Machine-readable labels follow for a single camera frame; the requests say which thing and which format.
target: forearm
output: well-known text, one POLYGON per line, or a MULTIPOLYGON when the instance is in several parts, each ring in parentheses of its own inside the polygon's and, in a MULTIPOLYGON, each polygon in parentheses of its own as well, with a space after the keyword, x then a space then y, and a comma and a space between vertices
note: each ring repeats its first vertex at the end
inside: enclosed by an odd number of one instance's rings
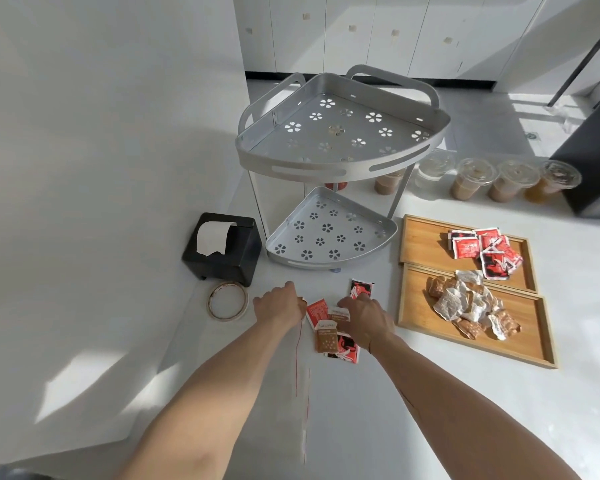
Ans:
POLYGON ((202 364, 153 421, 120 478, 170 480, 181 478, 181 473, 183 478, 222 478, 267 365, 287 330, 274 322, 257 322, 202 364), (172 468, 168 474, 160 471, 165 466, 172 468))
POLYGON ((452 480, 579 479, 538 437, 400 337, 387 333, 370 350, 452 480))

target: wooden tray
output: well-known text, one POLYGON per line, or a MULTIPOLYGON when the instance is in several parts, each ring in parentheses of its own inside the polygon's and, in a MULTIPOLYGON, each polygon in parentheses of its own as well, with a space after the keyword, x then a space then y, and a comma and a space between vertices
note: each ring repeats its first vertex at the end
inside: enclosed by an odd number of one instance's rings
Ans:
MULTIPOLYGON (((433 221, 423 217, 405 216, 402 230, 400 262, 455 273, 456 269, 480 269, 474 259, 454 259, 448 250, 447 233, 451 229, 471 230, 459 224, 433 221)), ((524 263, 506 281, 486 281, 490 288, 515 288, 537 293, 536 275, 529 242, 523 237, 508 235, 511 247, 522 256, 524 263)))
POLYGON ((506 309, 520 323, 522 331, 510 339, 498 340, 488 330, 476 340, 471 340, 462 335, 453 323, 444 321, 433 311, 436 298, 427 293, 427 281, 440 275, 453 276, 452 273, 439 273, 433 269, 404 266, 398 326, 547 369, 558 367, 542 296, 513 289, 495 289, 487 284, 493 295, 503 300, 506 309))

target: black machine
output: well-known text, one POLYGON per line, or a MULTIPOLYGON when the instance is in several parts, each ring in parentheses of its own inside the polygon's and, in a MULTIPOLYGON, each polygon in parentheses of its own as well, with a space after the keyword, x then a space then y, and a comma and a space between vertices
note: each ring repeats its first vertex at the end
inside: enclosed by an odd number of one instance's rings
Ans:
POLYGON ((582 174, 579 186, 563 191, 576 215, 600 218, 600 104, 553 154, 552 160, 570 163, 582 174))
POLYGON ((182 260, 193 274, 202 280, 208 277, 220 278, 236 281, 248 287, 251 285, 261 249, 262 241, 254 219, 205 212, 200 216, 196 229, 182 254, 182 260), (237 224, 229 227, 224 254, 216 252, 204 256, 196 251, 200 226, 209 221, 237 224))

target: person's left hand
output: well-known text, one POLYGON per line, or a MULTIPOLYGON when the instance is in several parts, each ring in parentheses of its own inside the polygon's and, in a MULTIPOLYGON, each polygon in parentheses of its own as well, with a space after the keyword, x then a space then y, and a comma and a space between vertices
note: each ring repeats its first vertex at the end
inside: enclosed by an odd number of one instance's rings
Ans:
POLYGON ((285 332, 295 327, 306 313, 306 302, 296 296, 296 286, 288 281, 284 288, 273 288, 262 298, 253 299, 258 322, 272 322, 284 327, 285 332))

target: black metal pole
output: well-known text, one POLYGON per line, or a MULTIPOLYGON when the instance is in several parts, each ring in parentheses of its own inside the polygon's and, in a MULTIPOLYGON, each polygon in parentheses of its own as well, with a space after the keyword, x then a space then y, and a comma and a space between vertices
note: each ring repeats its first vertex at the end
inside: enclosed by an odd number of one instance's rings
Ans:
POLYGON ((547 104, 548 107, 552 107, 556 103, 556 101, 558 101, 558 99, 560 99, 560 96, 562 96, 564 94, 564 92, 567 90, 567 88, 576 79, 576 77, 579 76, 580 72, 582 72, 584 67, 587 66, 587 64, 593 59, 593 56, 596 55, 599 50, 600 50, 600 39, 596 42, 596 44, 589 51, 589 53, 584 57, 582 62, 576 67, 576 70, 571 73, 571 75, 565 81, 565 83, 562 85, 562 87, 560 89, 558 89, 558 92, 556 92, 555 96, 553 96, 551 101, 549 101, 549 104, 547 104))

